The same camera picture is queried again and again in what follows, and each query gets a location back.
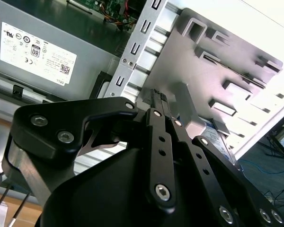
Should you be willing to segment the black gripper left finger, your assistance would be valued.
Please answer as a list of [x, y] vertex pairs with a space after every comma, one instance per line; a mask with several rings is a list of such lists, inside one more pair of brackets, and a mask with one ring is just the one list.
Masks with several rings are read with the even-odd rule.
[[23, 106], [15, 112], [5, 158], [44, 208], [64, 182], [122, 151], [171, 144], [160, 92], [151, 91], [143, 104], [112, 97]]

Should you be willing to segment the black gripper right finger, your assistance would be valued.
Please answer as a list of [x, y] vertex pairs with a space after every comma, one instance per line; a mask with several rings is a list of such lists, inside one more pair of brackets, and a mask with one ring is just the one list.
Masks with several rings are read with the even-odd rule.
[[284, 217], [225, 156], [204, 137], [191, 139], [183, 124], [171, 116], [160, 93], [168, 132], [200, 189], [201, 208], [209, 216], [202, 227], [284, 227]]

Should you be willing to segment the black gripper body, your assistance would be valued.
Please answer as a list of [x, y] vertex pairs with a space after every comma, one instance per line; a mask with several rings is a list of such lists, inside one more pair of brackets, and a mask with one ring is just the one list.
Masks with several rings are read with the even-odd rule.
[[64, 182], [42, 227], [201, 227], [209, 213], [176, 146], [134, 146]]

